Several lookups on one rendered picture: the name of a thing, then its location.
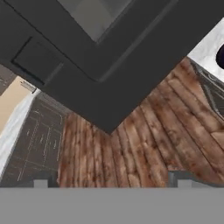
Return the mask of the black round object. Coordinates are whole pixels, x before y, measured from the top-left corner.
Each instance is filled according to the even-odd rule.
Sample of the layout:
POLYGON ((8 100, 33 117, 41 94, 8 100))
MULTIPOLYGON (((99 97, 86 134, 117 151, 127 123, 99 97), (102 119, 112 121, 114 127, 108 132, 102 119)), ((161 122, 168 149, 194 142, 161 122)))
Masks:
POLYGON ((216 53, 216 63, 220 68, 224 69, 224 44, 220 47, 219 51, 216 53))

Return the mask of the dark grey microwave oven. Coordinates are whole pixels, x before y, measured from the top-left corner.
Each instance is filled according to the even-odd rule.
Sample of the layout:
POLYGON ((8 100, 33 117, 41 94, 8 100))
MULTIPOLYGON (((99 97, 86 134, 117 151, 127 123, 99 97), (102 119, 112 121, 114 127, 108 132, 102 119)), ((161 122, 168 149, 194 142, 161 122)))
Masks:
POLYGON ((174 0, 92 80, 0 0, 0 64, 110 133, 222 18, 224 0, 174 0))

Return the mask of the dark grey drawer front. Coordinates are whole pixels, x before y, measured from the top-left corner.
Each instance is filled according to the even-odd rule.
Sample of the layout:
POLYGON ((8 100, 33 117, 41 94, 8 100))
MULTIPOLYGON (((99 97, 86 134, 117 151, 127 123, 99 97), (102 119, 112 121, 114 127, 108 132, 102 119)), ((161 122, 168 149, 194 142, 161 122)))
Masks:
POLYGON ((224 84, 204 67, 188 57, 193 71, 199 78, 203 92, 212 110, 224 120, 224 84))

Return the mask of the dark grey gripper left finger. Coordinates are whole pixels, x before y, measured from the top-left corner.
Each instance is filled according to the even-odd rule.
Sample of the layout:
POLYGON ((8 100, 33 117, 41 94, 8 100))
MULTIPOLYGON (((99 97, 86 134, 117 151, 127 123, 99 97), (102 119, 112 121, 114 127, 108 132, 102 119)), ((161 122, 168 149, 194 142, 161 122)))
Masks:
POLYGON ((56 171, 40 171, 23 180, 2 180, 0 188, 57 188, 58 173, 56 171))

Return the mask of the dark brown cupboard run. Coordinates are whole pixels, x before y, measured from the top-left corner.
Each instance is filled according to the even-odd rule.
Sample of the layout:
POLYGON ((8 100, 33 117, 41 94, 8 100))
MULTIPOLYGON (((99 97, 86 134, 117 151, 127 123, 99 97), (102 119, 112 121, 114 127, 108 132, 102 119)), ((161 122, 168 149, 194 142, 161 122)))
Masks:
POLYGON ((16 79, 16 75, 7 67, 0 65, 0 96, 16 79))

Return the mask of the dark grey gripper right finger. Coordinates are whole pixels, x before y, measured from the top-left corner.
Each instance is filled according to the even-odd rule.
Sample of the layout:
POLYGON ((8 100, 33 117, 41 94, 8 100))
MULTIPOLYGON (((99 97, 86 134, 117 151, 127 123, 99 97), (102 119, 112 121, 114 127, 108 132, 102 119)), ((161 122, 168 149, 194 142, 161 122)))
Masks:
POLYGON ((168 186, 172 188, 224 188, 224 184, 200 180, 188 171, 169 171, 168 186))

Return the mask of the microwave door with window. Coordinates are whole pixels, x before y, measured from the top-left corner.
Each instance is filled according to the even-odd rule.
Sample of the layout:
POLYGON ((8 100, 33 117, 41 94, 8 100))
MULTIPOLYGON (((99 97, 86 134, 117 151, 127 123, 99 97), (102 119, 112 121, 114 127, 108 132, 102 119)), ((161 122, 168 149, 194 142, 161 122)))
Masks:
POLYGON ((90 79, 99 81, 174 0, 5 0, 90 79))

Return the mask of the dark brown cupboard door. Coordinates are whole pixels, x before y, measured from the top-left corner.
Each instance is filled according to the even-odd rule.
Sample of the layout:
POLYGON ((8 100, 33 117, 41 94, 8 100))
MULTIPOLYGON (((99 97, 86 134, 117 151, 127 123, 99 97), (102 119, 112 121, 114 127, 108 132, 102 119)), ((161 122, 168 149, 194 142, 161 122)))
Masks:
POLYGON ((0 187, 14 187, 37 176, 56 175, 65 117, 69 110, 47 94, 38 94, 24 120, 0 187))

